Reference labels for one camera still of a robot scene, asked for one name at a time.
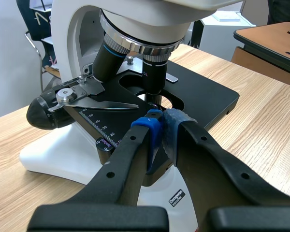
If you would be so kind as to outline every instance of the microscope base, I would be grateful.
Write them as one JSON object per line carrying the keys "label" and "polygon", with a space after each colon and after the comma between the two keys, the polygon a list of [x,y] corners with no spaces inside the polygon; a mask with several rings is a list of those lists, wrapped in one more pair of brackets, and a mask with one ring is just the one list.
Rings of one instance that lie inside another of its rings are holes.
{"label": "microscope base", "polygon": [[[20,152],[20,161],[28,171],[66,178],[86,185],[102,167],[95,140],[78,123],[56,129]],[[182,199],[169,202],[180,190]],[[167,210],[171,232],[194,232],[197,220],[187,186],[172,166],[149,187],[141,187],[138,205],[160,206]]]}

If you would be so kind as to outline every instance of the wooden table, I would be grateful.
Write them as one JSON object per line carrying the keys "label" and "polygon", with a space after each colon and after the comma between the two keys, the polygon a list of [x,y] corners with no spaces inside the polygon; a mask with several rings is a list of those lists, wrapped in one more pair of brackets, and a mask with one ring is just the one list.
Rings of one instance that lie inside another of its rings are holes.
{"label": "wooden table", "polygon": [[[241,96],[211,135],[270,184],[290,195],[290,86],[205,52],[181,45],[171,60]],[[0,118],[0,232],[24,232],[33,210],[61,202],[83,186],[30,173],[20,150],[49,131],[31,127],[27,108]]]}
{"label": "wooden table", "polygon": [[232,62],[290,85],[290,22],[237,30]]}

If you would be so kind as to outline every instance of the chair leg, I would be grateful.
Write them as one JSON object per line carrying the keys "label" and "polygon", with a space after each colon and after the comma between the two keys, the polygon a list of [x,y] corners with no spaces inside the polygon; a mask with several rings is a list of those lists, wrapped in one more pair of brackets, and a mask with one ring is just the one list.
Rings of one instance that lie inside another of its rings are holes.
{"label": "chair leg", "polygon": [[29,41],[29,43],[31,44],[31,46],[35,49],[36,53],[38,54],[39,58],[40,58],[40,85],[41,85],[41,92],[43,93],[43,78],[42,78],[42,74],[43,74],[43,67],[42,67],[42,56],[40,54],[40,51],[37,49],[37,47],[34,45],[34,43],[32,42],[32,40],[29,38],[28,36],[29,31],[27,31],[25,33],[25,37],[26,39]]}

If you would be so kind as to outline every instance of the black chair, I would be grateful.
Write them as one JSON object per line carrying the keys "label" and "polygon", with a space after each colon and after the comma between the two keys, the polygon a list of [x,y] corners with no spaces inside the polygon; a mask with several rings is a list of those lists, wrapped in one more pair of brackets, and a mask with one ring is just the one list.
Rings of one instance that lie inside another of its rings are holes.
{"label": "black chair", "polygon": [[[43,9],[41,11],[30,9],[30,0],[16,0],[18,9],[25,21],[25,24],[28,28],[28,31],[25,33],[27,40],[36,50],[39,58],[40,58],[40,84],[41,91],[43,92],[43,79],[42,74],[44,73],[44,69],[52,66],[56,62],[56,56],[54,52],[54,47],[51,43],[45,42],[45,38],[51,36],[51,28],[50,28],[50,10],[46,10],[43,0],[41,0]],[[33,41],[42,42],[45,49],[44,58],[41,56],[41,53],[33,44]]]}

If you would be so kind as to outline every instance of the silver screw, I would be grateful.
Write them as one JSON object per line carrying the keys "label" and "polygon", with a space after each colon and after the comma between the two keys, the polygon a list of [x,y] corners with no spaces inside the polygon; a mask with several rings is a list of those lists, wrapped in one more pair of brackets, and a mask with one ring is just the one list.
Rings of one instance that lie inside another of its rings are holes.
{"label": "silver screw", "polygon": [[78,80],[77,80],[78,83],[84,84],[86,81],[87,81],[86,75],[82,74],[78,76]]}
{"label": "silver screw", "polygon": [[129,65],[133,64],[133,57],[127,57],[127,63]]}

